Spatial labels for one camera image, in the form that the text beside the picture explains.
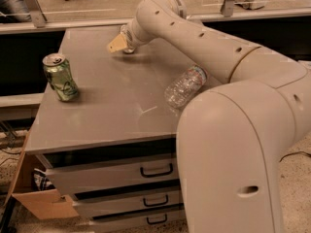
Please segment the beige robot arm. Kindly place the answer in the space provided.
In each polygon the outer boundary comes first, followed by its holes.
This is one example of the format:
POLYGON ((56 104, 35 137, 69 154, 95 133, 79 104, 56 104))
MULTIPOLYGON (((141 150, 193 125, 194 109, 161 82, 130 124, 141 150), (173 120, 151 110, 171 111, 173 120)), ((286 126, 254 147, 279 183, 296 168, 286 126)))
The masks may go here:
POLYGON ((311 130, 311 70, 264 46, 186 19, 182 0, 143 0, 109 51, 162 38, 219 81, 177 127, 190 233, 284 233, 278 162, 311 130))

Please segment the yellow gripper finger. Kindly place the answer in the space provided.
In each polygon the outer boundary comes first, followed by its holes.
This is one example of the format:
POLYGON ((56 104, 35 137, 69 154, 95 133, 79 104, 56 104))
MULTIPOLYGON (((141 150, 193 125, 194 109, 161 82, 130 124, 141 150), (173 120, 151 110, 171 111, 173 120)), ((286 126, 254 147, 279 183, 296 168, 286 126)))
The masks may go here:
POLYGON ((123 34, 116 36, 107 46, 109 52, 116 52, 127 48, 127 41, 123 34))

